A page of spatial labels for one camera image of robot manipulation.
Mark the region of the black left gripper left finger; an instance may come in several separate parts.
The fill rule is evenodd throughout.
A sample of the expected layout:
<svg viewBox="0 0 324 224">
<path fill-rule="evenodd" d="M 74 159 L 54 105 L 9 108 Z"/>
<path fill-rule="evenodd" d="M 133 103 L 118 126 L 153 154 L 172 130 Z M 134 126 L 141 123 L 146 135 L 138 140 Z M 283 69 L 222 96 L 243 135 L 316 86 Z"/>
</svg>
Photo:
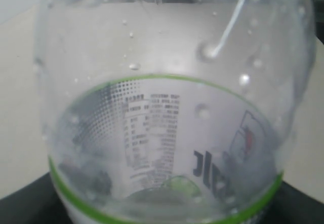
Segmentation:
<svg viewBox="0 0 324 224">
<path fill-rule="evenodd" d="M 48 173 L 1 199 L 1 223 L 68 223 Z"/>
</svg>

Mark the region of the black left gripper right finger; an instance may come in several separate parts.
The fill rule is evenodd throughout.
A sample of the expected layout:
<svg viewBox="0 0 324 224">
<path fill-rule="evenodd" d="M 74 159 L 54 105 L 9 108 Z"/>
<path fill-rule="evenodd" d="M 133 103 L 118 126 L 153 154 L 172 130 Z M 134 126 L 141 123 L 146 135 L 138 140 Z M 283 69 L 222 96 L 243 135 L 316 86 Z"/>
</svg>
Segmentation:
<svg viewBox="0 0 324 224">
<path fill-rule="evenodd" d="M 283 182 L 260 223 L 323 224 L 323 203 Z"/>
</svg>

